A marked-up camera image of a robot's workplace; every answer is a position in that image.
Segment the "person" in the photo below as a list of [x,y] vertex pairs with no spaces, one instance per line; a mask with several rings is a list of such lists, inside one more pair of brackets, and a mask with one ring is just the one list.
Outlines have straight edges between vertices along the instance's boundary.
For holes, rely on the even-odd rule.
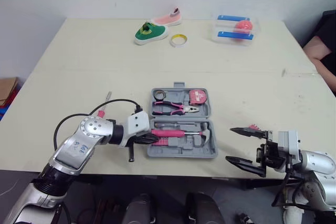
[[312,36],[303,50],[336,96],[336,10],[323,13]]

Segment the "gray tool case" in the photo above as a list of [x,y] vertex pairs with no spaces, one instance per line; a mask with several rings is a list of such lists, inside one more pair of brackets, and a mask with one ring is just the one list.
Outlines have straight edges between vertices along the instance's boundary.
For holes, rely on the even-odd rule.
[[[163,101],[183,103],[189,105],[189,91],[194,89],[203,90],[206,93],[207,100],[204,104],[195,105],[200,109],[198,112],[185,113],[184,115],[153,115],[154,111],[171,112],[176,110],[170,106],[157,106],[154,103],[154,93],[157,90],[165,92]],[[201,135],[186,135],[183,137],[161,138],[161,144],[151,144],[147,148],[147,154],[150,157],[192,157],[192,158],[215,158],[218,155],[216,137],[213,123],[208,120],[211,114],[211,106],[209,94],[203,88],[185,88],[184,82],[175,82],[174,88],[157,88],[151,93],[151,117],[150,127],[153,130],[181,130],[185,132],[200,132],[202,131],[202,123],[208,124],[210,130],[210,138],[207,143],[204,143],[204,137]],[[168,125],[168,127],[155,127],[158,123],[165,124],[186,124],[181,126]]]

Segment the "screwdriver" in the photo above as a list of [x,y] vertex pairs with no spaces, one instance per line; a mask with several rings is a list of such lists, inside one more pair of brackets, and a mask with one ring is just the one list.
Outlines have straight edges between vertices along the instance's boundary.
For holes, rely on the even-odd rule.
[[[112,94],[111,91],[109,91],[109,92],[107,93],[105,102],[107,102],[107,101],[110,100],[110,98],[111,98],[111,94]],[[104,118],[104,116],[105,116],[105,107],[106,107],[106,104],[105,104],[104,106],[102,106],[101,109],[98,111],[98,115],[97,115],[97,116],[99,116],[100,118]]]
[[179,123],[154,123],[154,126],[156,128],[163,128],[163,127],[178,127],[178,126],[186,126],[186,125],[196,125],[196,123],[183,123],[183,124],[179,124]]

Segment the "pink shoe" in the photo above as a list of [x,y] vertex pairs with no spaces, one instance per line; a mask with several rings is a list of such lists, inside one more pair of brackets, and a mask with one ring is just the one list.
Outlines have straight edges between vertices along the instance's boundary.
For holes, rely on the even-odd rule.
[[154,18],[151,20],[152,23],[155,23],[157,25],[165,25],[165,26],[176,26],[179,25],[182,22],[182,16],[180,13],[180,9],[176,8],[172,13],[160,17],[160,18]]

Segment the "shoe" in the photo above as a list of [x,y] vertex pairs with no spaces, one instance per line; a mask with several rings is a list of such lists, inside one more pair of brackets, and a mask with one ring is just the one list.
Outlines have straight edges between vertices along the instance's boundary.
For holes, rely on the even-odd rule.
[[143,26],[135,34],[135,43],[144,45],[154,40],[160,40],[168,36],[168,28],[166,26],[159,26],[149,22]]
[[254,224],[254,222],[246,214],[242,213],[238,215],[238,219],[241,224]]
[[182,23],[182,16],[180,13],[180,9],[176,8],[172,13],[160,17],[152,19],[152,23],[158,25],[165,25],[165,26],[176,26]]

